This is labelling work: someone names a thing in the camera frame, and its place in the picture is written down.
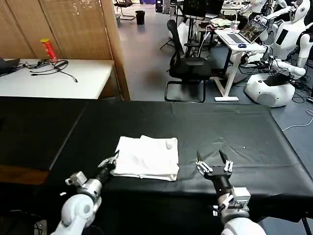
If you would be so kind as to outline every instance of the white table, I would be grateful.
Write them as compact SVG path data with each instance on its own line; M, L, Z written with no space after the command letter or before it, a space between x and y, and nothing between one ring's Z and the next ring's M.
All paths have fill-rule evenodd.
M78 83L63 73L31 76L23 68L0 77L0 96L26 96L49 98L98 99L110 76L114 76L113 60L68 60L62 70L73 75ZM20 63L36 64L38 59L22 59ZM51 65L33 71L51 69Z
M221 9L223 15L234 15L237 10L240 10L242 5L225 4Z
M228 95L229 95L231 86L233 84L234 78L236 76L236 73L237 73L237 70L241 61L241 57L243 53L246 51L264 52L264 47L257 43L252 43L250 45L247 44L246 48L239 48L238 45L228 44L227 41L223 38L223 35L229 33L229 31L215 30L214 32L228 46L229 50L232 51L233 56L235 57L233 65L227 68L226 75L228 79L227 79L227 83L225 87L222 86L219 77L211 78L215 81L220 93L222 94L222 96L215 97L215 101L239 101L238 97L228 96Z

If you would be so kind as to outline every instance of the monitor screen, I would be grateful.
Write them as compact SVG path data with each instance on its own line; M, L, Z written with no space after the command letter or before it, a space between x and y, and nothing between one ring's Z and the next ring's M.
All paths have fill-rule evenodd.
M206 13L212 15L220 15L224 0L207 0Z
M239 34L251 43L259 37L260 34L266 30L266 28L267 27L265 25L256 22L255 20L250 20Z
M206 0L184 0L183 13L186 16L205 17Z

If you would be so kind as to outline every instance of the floor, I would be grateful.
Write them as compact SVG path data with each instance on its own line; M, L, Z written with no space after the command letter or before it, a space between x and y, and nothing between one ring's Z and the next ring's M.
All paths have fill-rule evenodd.
M137 25L136 20L121 21L120 38L122 41L125 60L127 82L132 100L164 101L164 89L168 80L173 80L166 72L169 69L169 61L174 49L165 46L159 48L168 40L168 29L166 22L169 15L156 13L154 5L134 4L123 12L135 14L136 10L145 10L145 24ZM222 67L226 58L227 49L224 47L213 48L209 58L216 61L217 66ZM313 70L309 69L307 75L313 77ZM219 92L214 83L207 84L206 102L214 102L214 96ZM173 97L190 97L180 89L170 88ZM239 103L252 104L253 102L244 94L242 87L233 87L230 94L239 98ZM313 110L310 103L297 104L291 102L286 107L272 109L272 115L278 125L284 129L294 124L305 124L311 119L306 109ZM308 127L291 128L285 132L286 137L302 159L304 165L313 175L313 159L310 149L312 145L313 124ZM268 235L304 235L305 231L301 222L291 223L288 221L267 218L261 222ZM311 229L313 220L309 220Z

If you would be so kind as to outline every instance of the wooden partition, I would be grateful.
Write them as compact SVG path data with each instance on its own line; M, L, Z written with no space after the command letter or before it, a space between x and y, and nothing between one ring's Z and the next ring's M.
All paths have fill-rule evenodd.
M46 58L49 38L63 59L114 60L121 96L130 100L111 0L0 0L0 57ZM108 81L105 95L113 94Z

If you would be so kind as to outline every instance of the red can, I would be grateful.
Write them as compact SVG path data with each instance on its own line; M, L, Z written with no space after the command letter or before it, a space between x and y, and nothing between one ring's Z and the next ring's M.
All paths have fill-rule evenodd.
M57 58L57 55L53 49L53 46L52 46L50 39L43 38L40 40L40 42L42 42L42 44L44 45L45 52L47 53L47 56L49 57L50 61L52 63L57 62L58 58Z

